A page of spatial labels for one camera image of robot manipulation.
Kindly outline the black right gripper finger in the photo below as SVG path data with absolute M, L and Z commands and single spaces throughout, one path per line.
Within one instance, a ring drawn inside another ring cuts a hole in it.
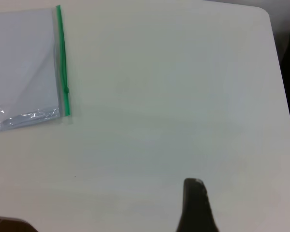
M 186 178 L 183 185 L 183 206 L 178 232 L 218 232 L 207 189 L 202 180 Z

